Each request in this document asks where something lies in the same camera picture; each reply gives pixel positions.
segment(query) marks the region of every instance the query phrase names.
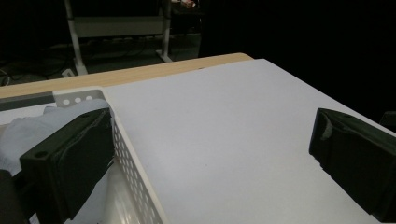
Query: floor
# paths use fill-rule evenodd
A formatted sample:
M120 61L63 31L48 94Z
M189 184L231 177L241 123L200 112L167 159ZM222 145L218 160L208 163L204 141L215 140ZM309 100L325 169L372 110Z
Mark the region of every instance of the floor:
M174 62L197 58L200 43L199 33L171 35L169 57ZM89 74L163 63L156 53L161 46L161 35L80 40ZM34 62L13 61L0 65L1 86L77 75L71 45L53 46L45 49L43 55L42 60Z

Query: perforated basket wall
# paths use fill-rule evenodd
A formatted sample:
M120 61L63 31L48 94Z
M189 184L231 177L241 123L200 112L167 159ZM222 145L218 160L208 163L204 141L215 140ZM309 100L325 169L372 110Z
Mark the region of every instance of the perforated basket wall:
M58 91L54 94L55 103L59 107L68 107L77 104L84 100L104 99L107 100L101 90L86 90L86 91ZM127 136L124 136L122 125L116 121L113 122L113 140L116 150L116 160L119 163L124 177L127 180L129 190L133 197L131 201L136 208L138 219L142 224L163 224L162 219L152 201L148 188L143 181L143 178L131 156L130 149L127 147L131 145L126 143Z

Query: cable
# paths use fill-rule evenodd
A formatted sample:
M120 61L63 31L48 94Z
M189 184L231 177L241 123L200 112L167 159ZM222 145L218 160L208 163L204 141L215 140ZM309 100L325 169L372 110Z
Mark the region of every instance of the cable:
M9 75L9 77L11 77L11 80L13 80L13 81L18 81L18 80L21 80L23 77L25 77L26 76L26 74L22 74L22 75Z
M183 38L182 38L182 42L179 43L178 48L177 48L177 52L174 54L174 56L172 57L172 61L176 61L177 60L177 56L180 53L181 47L183 45L185 45L187 43L187 32L184 33Z
M89 55L81 55L84 60L92 59L95 54L100 51L99 49L102 49L104 45L106 44L106 38L98 39L98 38L91 38L90 40L87 40L86 45L80 44L81 47L81 53L82 51L88 51L87 54Z
M68 63L69 60L71 59L71 56L67 53L67 52L68 52L67 50L69 49L69 46L70 46L70 44L68 43L68 44L66 45L66 47L65 47L66 53L65 53L65 55L64 55L64 62L63 62L63 64L62 64L62 66L61 66L60 68L58 68L58 69L56 69L56 70L50 72L50 73L47 73L47 74L40 74L41 76L43 76L45 79L49 79L50 76L55 75L55 74L60 74L60 73L66 68L67 63Z
M2 72L5 75L5 77L3 77L3 79L1 80L1 86L8 86L9 82L11 81L11 77L3 69L0 69L0 72Z
M126 53L124 53L123 55L121 55L121 58L122 58L122 57L125 57L125 56L127 56L127 55L128 55L128 57L135 57L135 56L138 56L139 54L141 54L141 53L146 49L146 46L147 46L147 38L144 37L143 48L142 48L141 50L139 50L137 53L135 53L135 54L133 54L133 55L128 55L129 52L131 52L131 50L132 50L132 48L130 48L128 51L126 51Z

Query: table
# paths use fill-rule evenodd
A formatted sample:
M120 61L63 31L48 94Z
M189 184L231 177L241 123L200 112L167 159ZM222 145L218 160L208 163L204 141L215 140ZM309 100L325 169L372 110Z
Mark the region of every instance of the table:
M219 64L242 62L246 60L252 60L252 58L244 53L233 53L181 62L162 63L97 74L89 74L88 76L67 77L33 83L24 83L0 88L0 98L87 86L113 86L149 78L189 72Z
M321 169L308 147L319 107L388 131L276 65L230 54L90 76L14 90L105 86L133 145L133 167L143 171L148 194L140 195L140 209L150 197L158 212L147 208L148 221L379 223Z

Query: wooden table edge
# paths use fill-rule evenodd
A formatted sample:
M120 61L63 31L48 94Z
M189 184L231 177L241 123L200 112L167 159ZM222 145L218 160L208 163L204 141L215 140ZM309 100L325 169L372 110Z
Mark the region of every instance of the wooden table edge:
M46 91L59 91L87 86L113 86L155 77L164 77L189 72L205 67L226 63L253 60L245 53L232 53L219 56L191 59L180 62L161 63L135 68L114 70L85 76L56 78L51 80L30 82L0 87L0 98L28 95Z

